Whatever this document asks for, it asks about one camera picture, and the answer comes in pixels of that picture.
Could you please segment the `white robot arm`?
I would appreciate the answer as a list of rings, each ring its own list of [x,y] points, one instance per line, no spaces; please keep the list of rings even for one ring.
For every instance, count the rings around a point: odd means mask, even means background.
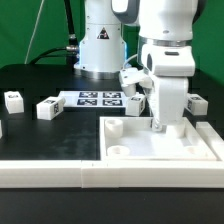
[[[195,73],[190,41],[196,12],[204,0],[84,0],[85,36],[74,69],[93,79],[118,77],[126,96],[141,86],[154,130],[184,129],[188,79]],[[137,62],[127,68],[121,27],[140,28]]]

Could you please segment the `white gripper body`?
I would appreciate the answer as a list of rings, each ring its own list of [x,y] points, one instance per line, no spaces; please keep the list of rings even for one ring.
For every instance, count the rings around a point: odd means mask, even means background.
[[[192,48],[144,45],[141,61],[144,73],[152,81],[148,102],[155,121],[161,125],[180,122],[188,78],[195,73]]]

